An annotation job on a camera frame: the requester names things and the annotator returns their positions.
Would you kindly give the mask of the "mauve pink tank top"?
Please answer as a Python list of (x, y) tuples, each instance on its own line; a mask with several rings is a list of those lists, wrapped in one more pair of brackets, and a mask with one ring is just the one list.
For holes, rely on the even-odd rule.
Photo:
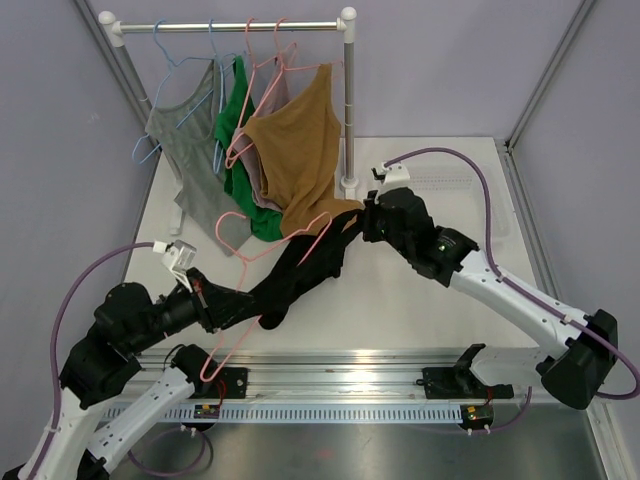
[[(272, 113), (275, 113), (277, 110), (284, 107), (290, 101), (289, 89), (286, 80), (286, 75), (283, 75), (280, 81), (277, 83), (276, 87), (271, 91), (271, 94), (268, 95), (268, 89), (274, 84), (274, 81), (277, 77), (277, 67), (274, 66), (274, 71), (271, 76), (269, 83), (265, 89), (261, 100), (256, 107), (256, 111), (254, 112), (254, 116), (256, 117), (265, 117)], [(251, 142), (251, 138), (246, 134), (246, 137), (242, 138), (242, 142), (238, 143), (238, 147), (247, 146), (248, 143)], [(275, 212), (281, 213), (281, 208), (273, 201), (267, 199), (262, 194), (262, 176), (263, 176), (263, 168), (260, 161), (260, 156), (257, 151), (256, 146), (252, 143), (252, 145), (246, 149), (237, 159), (237, 162), (234, 166), (240, 164), (246, 171), (249, 179), (249, 185), (251, 188), (251, 199), (254, 204), (261, 208), (266, 208), (269, 210), (273, 210)]]

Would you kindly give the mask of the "pink hanger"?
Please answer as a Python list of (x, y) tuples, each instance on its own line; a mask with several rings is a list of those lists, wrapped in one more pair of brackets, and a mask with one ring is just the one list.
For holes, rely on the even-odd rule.
[[(322, 220), (325, 220), (326, 223), (320, 228), (319, 233), (315, 236), (311, 246), (306, 250), (306, 253), (303, 255), (303, 257), (299, 260), (299, 264), (303, 263), (313, 252), (313, 250), (316, 248), (317, 244), (320, 242), (320, 240), (326, 235), (326, 233), (328, 232), (329, 227), (332, 225), (333, 223), (333, 217), (332, 215), (328, 212), (328, 211), (324, 211), (322, 213), (320, 213), (319, 215), (317, 215), (315, 218), (313, 218), (307, 225), (305, 228), (300, 228), (295, 230), (294, 232), (292, 232), (291, 234), (289, 234), (288, 236), (285, 236), (283, 239), (274, 242), (271, 246), (269, 246), (267, 249), (263, 250), (262, 252), (249, 257), (246, 256), (244, 254), (241, 254), (239, 250), (231, 250), (231, 253), (233, 254), (234, 257), (238, 258), (241, 262), (242, 262), (242, 273), (240, 275), (240, 278), (236, 284), (236, 291), (239, 291), (240, 288), (242, 287), (249, 266), (256, 262), (257, 260), (267, 256), (268, 254), (270, 254), (271, 252), (277, 250), (281, 245), (284, 245), (287, 242), (290, 242), (291, 240), (293, 240), (296, 237), (300, 237), (303, 234), (309, 234), (311, 232), (311, 230), (313, 229), (314, 226), (316, 226), (319, 222), (321, 222)], [(232, 357), (232, 355), (239, 349), (239, 347), (245, 342), (245, 340), (251, 335), (252, 331), (255, 329), (255, 327), (258, 325), (259, 320), (262, 318), (261, 315), (257, 315), (255, 317), (254, 320), (251, 321), (251, 323), (249, 324), (249, 327), (246, 329), (246, 331), (242, 334), (242, 336), (235, 342), (235, 344), (233, 345), (233, 347), (229, 350), (229, 352), (226, 354), (226, 356), (222, 359), (222, 361), (218, 364), (218, 366), (214, 369), (214, 371), (211, 374), (207, 373), (208, 368), (210, 367), (212, 361), (214, 360), (214, 356), (215, 354), (218, 352), (218, 350), (224, 345), (224, 341), (225, 341), (225, 336), (223, 333), (219, 334), (219, 340), (218, 343), (216, 344), (216, 346), (209, 352), (207, 358), (204, 361), (204, 364), (202, 365), (202, 368), (200, 370), (200, 376), (199, 379), (204, 382), (205, 384), (207, 383), (212, 383), (217, 377), (218, 375), (222, 372), (222, 369), (226, 366), (226, 364), (228, 363), (228, 361), (230, 360), (230, 358)]]
[(276, 21), (273, 29), (274, 43), (278, 49), (278, 53), (281, 56), (279, 64), (283, 75), (290, 77), (294, 74), (316, 72), (322, 66), (329, 65), (332, 69), (332, 79), (337, 75), (337, 72), (344, 69), (343, 60), (317, 60), (309, 57), (304, 49), (298, 46), (296, 41), (293, 41), (289, 46), (280, 49), (280, 32), (284, 30), (283, 25), (288, 21), (287, 17), (281, 17)]
[(252, 45), (249, 39), (249, 33), (255, 21), (256, 21), (255, 17), (250, 17), (247, 20), (244, 28), (245, 43), (248, 48), (249, 59), (251, 61), (251, 73), (249, 76), (247, 90), (246, 90), (245, 97), (242, 104), (242, 109), (239, 114), (236, 131), (234, 132), (234, 136), (232, 137), (231, 143), (226, 150), (225, 167), (227, 170), (231, 170), (235, 165), (235, 163), (237, 162), (238, 157), (252, 145), (252, 143), (249, 142), (247, 146), (238, 147), (238, 143), (242, 142), (243, 137), (246, 137), (246, 134), (244, 133), (243, 128), (246, 122), (248, 121), (248, 119), (245, 117), (245, 114), (249, 105), (249, 101), (252, 99), (252, 89), (254, 86), (254, 82), (255, 82), (256, 74), (258, 70), (264, 66), (269, 66), (269, 65), (273, 65), (277, 67), (277, 77), (276, 77), (276, 80), (274, 81), (274, 84), (268, 89), (268, 92), (267, 92), (268, 95), (271, 94), (271, 91), (276, 87), (277, 83), (280, 81), (281, 77), (283, 76), (281, 71), (281, 66), (279, 64), (279, 60), (281, 59), (281, 56), (278, 53), (277, 47), (276, 47), (276, 54), (274, 56), (267, 58), (261, 63), (258, 63), (256, 61), (255, 55), (252, 49)]

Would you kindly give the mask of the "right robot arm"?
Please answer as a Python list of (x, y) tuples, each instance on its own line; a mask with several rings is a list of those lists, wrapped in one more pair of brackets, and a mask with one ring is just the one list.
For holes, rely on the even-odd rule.
[(535, 367), (542, 387), (568, 407), (589, 406), (616, 363), (613, 315), (602, 309), (587, 314), (495, 273), (475, 241), (435, 225), (424, 201), (407, 187), (372, 190), (364, 206), (365, 241), (388, 243), (418, 275), (470, 296), (515, 325), (543, 351)]

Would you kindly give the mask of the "mustard brown tank top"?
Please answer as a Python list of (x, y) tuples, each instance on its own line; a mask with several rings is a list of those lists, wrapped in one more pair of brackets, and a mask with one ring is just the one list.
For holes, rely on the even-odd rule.
[(331, 218), (360, 210), (357, 200), (335, 196), (341, 123), (332, 103), (332, 66), (322, 64), (309, 86), (276, 112), (249, 118), (244, 132), (260, 156), (263, 195), (282, 209), (284, 237), (317, 234)]

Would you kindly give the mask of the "black tank top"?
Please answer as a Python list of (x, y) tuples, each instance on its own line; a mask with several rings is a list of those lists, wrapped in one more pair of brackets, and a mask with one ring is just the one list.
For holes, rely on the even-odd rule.
[(328, 278), (339, 278), (348, 245), (361, 233), (363, 211), (354, 209), (336, 216), (322, 237), (294, 237), (269, 275), (250, 293), (257, 300), (259, 324), (277, 328), (289, 307)]

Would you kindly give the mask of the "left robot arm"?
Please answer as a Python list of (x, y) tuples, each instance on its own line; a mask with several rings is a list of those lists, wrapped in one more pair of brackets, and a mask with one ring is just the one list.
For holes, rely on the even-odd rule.
[(192, 324), (209, 333), (225, 330), (234, 325), (236, 310), (251, 301), (251, 294), (215, 285), (195, 268), (158, 301), (136, 282), (114, 287), (56, 377), (54, 411), (36, 450), (5, 478), (109, 478), (167, 410), (191, 397), (223, 392), (210, 355), (195, 344), (183, 346), (146, 393), (100, 428), (103, 415), (140, 371), (139, 354)]

